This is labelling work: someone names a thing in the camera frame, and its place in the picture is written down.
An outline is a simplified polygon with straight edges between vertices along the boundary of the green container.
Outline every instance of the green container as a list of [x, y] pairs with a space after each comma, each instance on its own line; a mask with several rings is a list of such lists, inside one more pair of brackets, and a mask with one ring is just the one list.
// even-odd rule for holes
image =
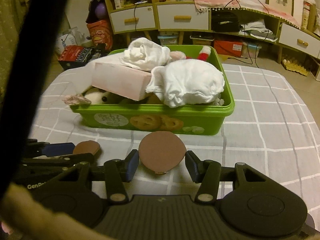
[[[171, 45], [167, 47], [171, 51], [182, 51], [189, 57], [197, 58], [203, 46]], [[114, 50], [110, 54], [122, 51], [124, 49]], [[221, 97], [225, 102], [224, 106], [186, 105], [169, 108], [166, 105], [115, 104], [71, 106], [71, 109], [75, 113], [80, 113], [86, 125], [90, 127], [215, 135], [219, 132], [224, 118], [233, 113], [235, 101], [217, 52], [212, 47], [207, 61], [223, 73], [225, 87]]]

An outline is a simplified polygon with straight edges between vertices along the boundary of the drawer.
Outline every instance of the drawer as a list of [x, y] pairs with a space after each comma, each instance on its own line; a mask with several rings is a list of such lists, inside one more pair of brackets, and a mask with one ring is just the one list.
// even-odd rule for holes
[[110, 14], [114, 33], [134, 31], [134, 15], [137, 19], [137, 30], [156, 28], [152, 6], [139, 7], [136, 8], [135, 14], [133, 12], [134, 9], [128, 9]]
[[279, 43], [298, 49], [313, 57], [318, 57], [320, 41], [299, 29], [282, 24]]
[[159, 28], [209, 30], [209, 12], [200, 13], [194, 4], [158, 5]]

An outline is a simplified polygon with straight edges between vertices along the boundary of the wooden drawer handle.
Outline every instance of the wooden drawer handle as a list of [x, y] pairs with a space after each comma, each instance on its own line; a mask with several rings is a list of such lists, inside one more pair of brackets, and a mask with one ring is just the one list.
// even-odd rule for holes
[[300, 40], [300, 39], [298, 39], [298, 44], [304, 45], [304, 46], [306, 46], [306, 47], [309, 46], [309, 44], [308, 44], [307, 42], [305, 42], [305, 41], [303, 41], [303, 40]]
[[139, 21], [139, 18], [131, 18], [131, 19], [125, 19], [124, 20], [124, 24], [126, 24], [126, 23], [136, 23], [136, 21], [137, 21], [137, 23], [138, 23], [138, 21]]
[[174, 20], [188, 20], [190, 21], [191, 20], [191, 16], [189, 15], [176, 15], [174, 16]]

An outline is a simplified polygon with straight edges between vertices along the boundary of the purple balloon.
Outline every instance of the purple balloon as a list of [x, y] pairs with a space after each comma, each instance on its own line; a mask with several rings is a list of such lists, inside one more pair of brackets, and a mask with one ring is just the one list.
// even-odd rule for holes
[[106, 7], [106, 5], [105, 5], [103, 2], [101, 2], [101, 3], [99, 3], [99, 4], [97, 5], [97, 7], [96, 7], [96, 9], [94, 10], [94, 12], [95, 12], [95, 14], [96, 14], [96, 16], [97, 16], [98, 19], [105, 19], [105, 18], [107, 18], [107, 15], [108, 15], [108, 13], [107, 13], [107, 7]]

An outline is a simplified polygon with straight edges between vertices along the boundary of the bed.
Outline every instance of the bed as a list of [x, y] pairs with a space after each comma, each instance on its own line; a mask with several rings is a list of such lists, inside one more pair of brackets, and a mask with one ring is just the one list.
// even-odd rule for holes
[[[201, 159], [222, 166], [245, 162], [299, 195], [313, 217], [320, 222], [320, 132], [308, 107], [286, 79], [273, 71], [223, 64], [236, 101], [234, 113], [225, 118], [215, 136], [178, 135], [188, 150]], [[75, 94], [71, 69], [60, 74], [41, 97], [29, 138], [50, 143], [97, 141], [102, 154], [97, 165], [110, 159], [124, 159], [148, 134], [143, 131], [86, 127], [79, 114], [61, 100]], [[134, 179], [125, 185], [132, 194], [189, 194], [194, 184], [184, 161], [165, 175], [155, 175], [139, 165]], [[105, 196], [103, 182], [93, 189]], [[229, 182], [220, 183], [218, 197], [232, 191]]]

